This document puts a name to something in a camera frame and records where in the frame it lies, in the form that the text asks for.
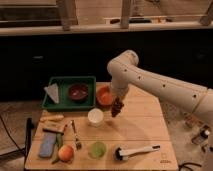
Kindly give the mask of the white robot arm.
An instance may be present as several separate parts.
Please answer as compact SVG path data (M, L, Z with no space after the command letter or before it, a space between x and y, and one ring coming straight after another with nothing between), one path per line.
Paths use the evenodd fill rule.
M139 57L132 50L108 62L107 70L112 77L110 88L114 94L124 96L132 84L213 127L213 89L142 70L137 67L138 62Z

